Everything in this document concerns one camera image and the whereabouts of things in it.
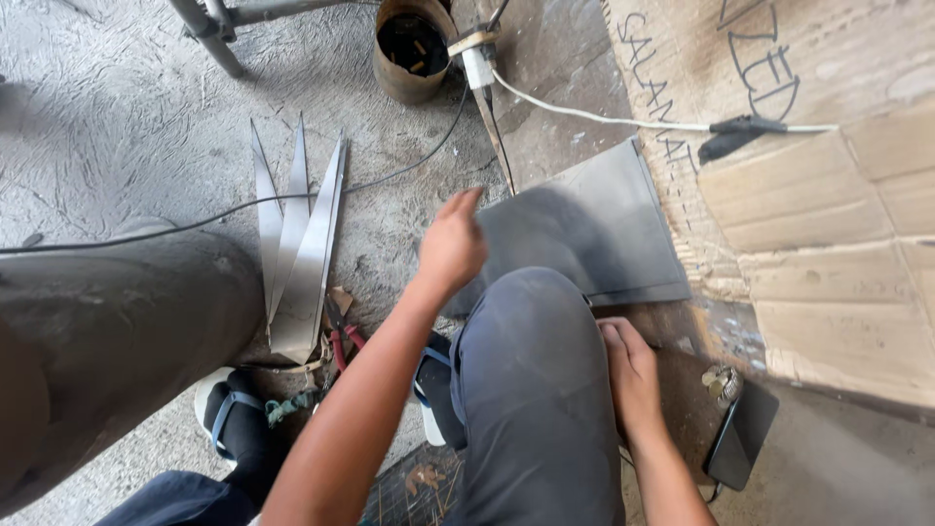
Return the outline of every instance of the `white cable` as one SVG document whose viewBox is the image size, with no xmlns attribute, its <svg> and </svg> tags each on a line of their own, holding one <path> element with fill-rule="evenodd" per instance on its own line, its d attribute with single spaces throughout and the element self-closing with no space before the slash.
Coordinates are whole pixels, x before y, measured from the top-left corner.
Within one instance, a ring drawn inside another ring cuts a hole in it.
<svg viewBox="0 0 935 526">
<path fill-rule="evenodd" d="M 645 121 L 635 121 L 633 119 L 618 119 L 612 117 L 601 117 L 600 115 L 595 115 L 594 113 L 575 110 L 572 108 L 562 108 L 561 106 L 553 106 L 547 102 L 542 102 L 532 95 L 527 95 L 516 88 L 510 86 L 508 82 L 503 80 L 503 77 L 500 77 L 500 74 L 496 71 L 496 68 L 491 64 L 491 69 L 494 71 L 494 78 L 503 84 L 504 88 L 512 91 L 516 96 L 525 99 L 540 108 L 545 108 L 549 111 L 554 111 L 556 113 L 565 113 L 566 115 L 577 115 L 579 117 L 584 117 L 585 119 L 591 119 L 592 121 L 597 121 L 604 124 L 633 124 L 635 126 L 640 126 L 643 128 L 656 128 L 656 129 L 668 129 L 668 130 L 688 130 L 688 131 L 711 131 L 710 124 L 679 124 L 679 123 L 647 123 Z M 821 124 L 814 126 L 788 126 L 786 131 L 792 133 L 819 133 L 824 131 L 831 131 L 838 129 L 836 124 Z"/>
</svg>

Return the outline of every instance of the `dark gray pants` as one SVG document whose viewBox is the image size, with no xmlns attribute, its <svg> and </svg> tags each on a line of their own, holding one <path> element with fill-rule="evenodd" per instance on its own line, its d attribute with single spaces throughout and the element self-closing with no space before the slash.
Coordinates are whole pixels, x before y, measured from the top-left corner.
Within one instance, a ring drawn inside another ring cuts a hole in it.
<svg viewBox="0 0 935 526">
<path fill-rule="evenodd" d="M 467 429 L 454 523 L 626 523 L 607 353 L 571 281 L 542 268 L 500 278 L 451 359 Z"/>
</svg>

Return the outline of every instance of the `hand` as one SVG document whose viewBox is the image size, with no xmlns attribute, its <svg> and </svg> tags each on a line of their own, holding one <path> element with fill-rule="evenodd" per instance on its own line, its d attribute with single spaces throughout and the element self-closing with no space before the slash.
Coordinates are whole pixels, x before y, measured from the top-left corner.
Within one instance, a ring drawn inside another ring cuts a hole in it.
<svg viewBox="0 0 935 526">
<path fill-rule="evenodd" d="M 447 301 L 481 271 L 487 259 L 487 243 L 474 220 L 483 188 L 454 194 L 425 232 L 419 248 L 416 280 L 442 291 Z"/>
<path fill-rule="evenodd" d="M 617 425 L 630 448 L 665 438 L 655 352 L 626 318 L 600 319 L 597 326 L 607 346 Z"/>
</svg>

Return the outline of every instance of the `black sock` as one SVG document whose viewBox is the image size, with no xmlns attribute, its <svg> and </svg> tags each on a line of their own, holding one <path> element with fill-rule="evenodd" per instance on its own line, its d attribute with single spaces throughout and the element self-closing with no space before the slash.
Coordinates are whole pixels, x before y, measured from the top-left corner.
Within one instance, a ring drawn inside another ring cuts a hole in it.
<svg viewBox="0 0 935 526">
<path fill-rule="evenodd" d="M 231 390 L 262 400 L 247 373 L 230 373 L 227 382 L 216 385 L 208 396 L 205 410 L 208 429 L 213 428 L 221 404 Z M 235 403 L 218 439 L 237 460 L 237 468 L 223 482 L 246 493 L 257 508 L 263 507 L 288 452 L 285 444 L 269 428 L 266 414 L 245 403 Z"/>
<path fill-rule="evenodd" d="M 448 356 L 452 343 L 444 336 L 433 331 L 429 336 L 428 346 L 443 356 Z M 445 439 L 445 444 L 455 450 L 467 447 L 468 438 L 465 435 L 464 424 L 454 413 L 452 368 L 429 357 L 422 369 L 419 370 L 416 381 L 419 382 L 419 387 L 422 388 L 428 404 L 432 406 L 432 416 L 435 417 L 435 423 L 439 425 L 439 431 L 441 431 L 441 437 Z"/>
</svg>

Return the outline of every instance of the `gray metal sheet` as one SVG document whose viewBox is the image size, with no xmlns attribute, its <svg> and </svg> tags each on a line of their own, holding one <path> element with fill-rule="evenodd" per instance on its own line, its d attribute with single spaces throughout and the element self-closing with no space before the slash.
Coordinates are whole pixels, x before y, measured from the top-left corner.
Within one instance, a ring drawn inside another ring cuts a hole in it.
<svg viewBox="0 0 935 526">
<path fill-rule="evenodd" d="M 256 198 L 265 199 L 276 196 L 276 187 L 269 176 L 269 165 L 256 135 L 253 120 L 250 120 L 253 145 L 253 171 L 256 178 Z M 266 322 L 269 323 L 273 299 L 273 279 L 276 275 L 276 261 L 280 251 L 282 235 L 282 209 L 278 201 L 265 201 L 256 205 L 256 215 L 260 229 L 260 264 L 263 269 L 263 293 L 266 305 Z"/>
<path fill-rule="evenodd" d="M 289 192 L 287 196 L 307 194 L 309 191 L 309 174 L 305 163 L 305 123 L 302 114 L 298 116 L 298 126 L 295 127 L 295 153 L 293 154 L 292 171 L 289 172 Z M 286 212 L 282 220 L 282 235 L 280 237 L 280 252 L 276 261 L 276 274 L 273 278 L 273 294 L 269 306 L 269 322 L 276 319 L 282 292 L 289 282 L 289 274 L 295 265 L 299 245 L 305 236 L 309 225 L 309 200 L 306 197 L 292 197 L 285 199 Z"/>
<path fill-rule="evenodd" d="M 309 359 L 318 343 L 324 292 L 322 283 L 327 280 L 330 243 L 334 241 L 334 220 L 337 219 L 340 184 L 343 182 L 343 174 L 338 174 L 338 169 L 344 166 L 344 153 L 342 131 L 322 179 L 279 310 L 269 327 L 272 351 L 300 364 Z"/>
<path fill-rule="evenodd" d="M 691 297 L 635 137 L 478 214 L 481 274 L 445 307 L 465 315 L 489 284 L 523 267 L 565 274 L 595 305 Z"/>
</svg>

